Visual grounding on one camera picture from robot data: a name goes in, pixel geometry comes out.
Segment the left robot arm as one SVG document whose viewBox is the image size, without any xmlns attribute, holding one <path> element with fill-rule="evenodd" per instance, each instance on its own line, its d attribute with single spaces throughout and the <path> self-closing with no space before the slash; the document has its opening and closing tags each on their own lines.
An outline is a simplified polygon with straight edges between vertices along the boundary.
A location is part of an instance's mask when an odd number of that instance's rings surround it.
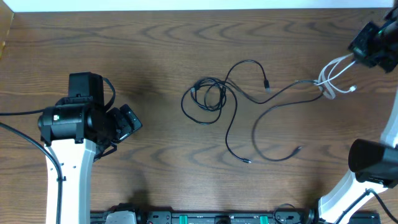
<svg viewBox="0 0 398 224">
<path fill-rule="evenodd" d="M 46 223 L 89 223 L 94 162 L 142 127 L 128 105 L 57 103 L 39 117 L 47 162 Z"/>
</svg>

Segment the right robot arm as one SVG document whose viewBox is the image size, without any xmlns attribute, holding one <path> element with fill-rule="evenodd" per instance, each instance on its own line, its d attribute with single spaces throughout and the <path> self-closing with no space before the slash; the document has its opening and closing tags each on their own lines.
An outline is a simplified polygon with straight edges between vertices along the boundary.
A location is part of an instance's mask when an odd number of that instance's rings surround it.
<svg viewBox="0 0 398 224">
<path fill-rule="evenodd" d="M 378 26 L 367 23 L 351 41 L 354 61 L 386 73 L 397 66 L 397 8 Z M 397 186 L 397 104 L 394 103 L 380 141 L 357 139 L 348 156 L 349 169 L 331 192 L 308 211 L 307 223 L 377 223 L 376 215 L 353 215 L 372 197 Z"/>
</svg>

